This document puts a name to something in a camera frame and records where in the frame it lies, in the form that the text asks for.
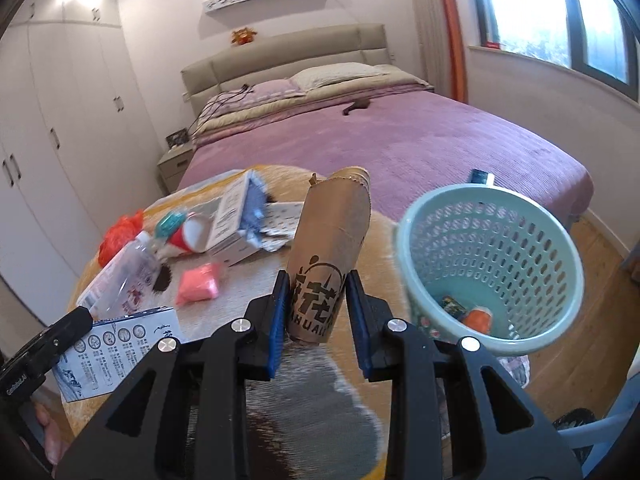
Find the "person's left hand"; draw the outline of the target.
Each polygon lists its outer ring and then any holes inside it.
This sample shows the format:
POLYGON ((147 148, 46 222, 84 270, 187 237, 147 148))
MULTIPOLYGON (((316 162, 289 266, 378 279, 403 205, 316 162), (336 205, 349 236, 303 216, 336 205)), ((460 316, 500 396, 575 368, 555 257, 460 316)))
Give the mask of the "person's left hand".
POLYGON ((60 427, 42 404, 35 404, 35 414, 38 424, 42 427, 44 433, 44 454, 46 454, 48 462, 52 465, 52 471, 55 471, 56 466, 58 466, 70 446, 63 440, 60 427))

